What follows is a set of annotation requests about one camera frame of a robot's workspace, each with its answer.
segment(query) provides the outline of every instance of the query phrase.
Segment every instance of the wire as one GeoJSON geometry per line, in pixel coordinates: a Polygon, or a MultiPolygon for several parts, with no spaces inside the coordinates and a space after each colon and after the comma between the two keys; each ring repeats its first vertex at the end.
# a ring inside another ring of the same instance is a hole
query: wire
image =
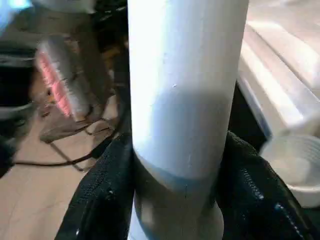
{"type": "Polygon", "coordinates": [[[72,161],[66,161],[66,162],[54,162],[54,163],[41,163],[36,161],[15,161],[13,162],[13,165],[21,165],[21,166],[30,166],[30,167],[66,167],[70,165],[75,165],[78,163],[81,163],[85,160],[88,160],[91,157],[99,158],[105,149],[109,146],[109,144],[112,142],[115,135],[120,131],[122,128],[124,121],[126,119],[127,113],[128,113],[129,106],[126,105],[123,111],[123,114],[115,127],[114,131],[111,133],[110,136],[108,136],[106,139],[104,139],[98,146],[96,146],[94,149],[91,150],[87,155],[82,156],[80,158],[77,158],[72,161]]]}

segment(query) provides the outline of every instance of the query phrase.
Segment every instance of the white pipe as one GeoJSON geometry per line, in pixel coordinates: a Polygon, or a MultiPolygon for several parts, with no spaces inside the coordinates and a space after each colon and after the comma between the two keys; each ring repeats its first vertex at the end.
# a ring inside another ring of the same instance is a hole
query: white pipe
{"type": "Polygon", "coordinates": [[[209,194],[224,150],[247,7],[248,0],[128,1],[137,156],[132,219],[141,224],[131,223],[131,239],[222,237],[221,217],[211,219],[216,228],[209,224],[209,194]],[[135,235],[138,228],[143,237],[135,235]]]}

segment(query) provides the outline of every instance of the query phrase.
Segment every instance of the black fabric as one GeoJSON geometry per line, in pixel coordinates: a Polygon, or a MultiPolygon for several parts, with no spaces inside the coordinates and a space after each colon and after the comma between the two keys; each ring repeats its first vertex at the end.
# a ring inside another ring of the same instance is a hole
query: black fabric
{"type": "Polygon", "coordinates": [[[133,204],[132,140],[117,137],[75,191],[55,240],[125,240],[133,204]]]}
{"type": "MultiPolygon", "coordinates": [[[[109,145],[79,184],[55,240],[127,239],[134,192],[132,157],[129,135],[109,145]]],[[[270,165],[231,132],[215,190],[224,218],[223,240],[320,239],[270,165]]]]}
{"type": "Polygon", "coordinates": [[[217,193],[228,235],[236,233],[243,239],[257,240],[320,239],[269,163],[231,132],[226,139],[217,193]]]}

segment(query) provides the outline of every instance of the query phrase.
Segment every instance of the floor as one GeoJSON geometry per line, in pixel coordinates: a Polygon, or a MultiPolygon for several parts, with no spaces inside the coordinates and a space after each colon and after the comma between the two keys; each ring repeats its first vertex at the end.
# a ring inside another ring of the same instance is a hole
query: floor
{"type": "MultiPolygon", "coordinates": [[[[115,99],[111,98],[105,118],[117,116],[115,106],[115,99]]],[[[39,117],[33,118],[31,130],[15,156],[17,160],[42,163],[64,161],[38,140],[43,125],[44,121],[39,117]]],[[[88,153],[93,144],[98,143],[96,139],[81,132],[56,143],[75,159],[88,153]]],[[[72,166],[13,167],[0,179],[0,240],[53,240],[84,175],[72,166]]]]}

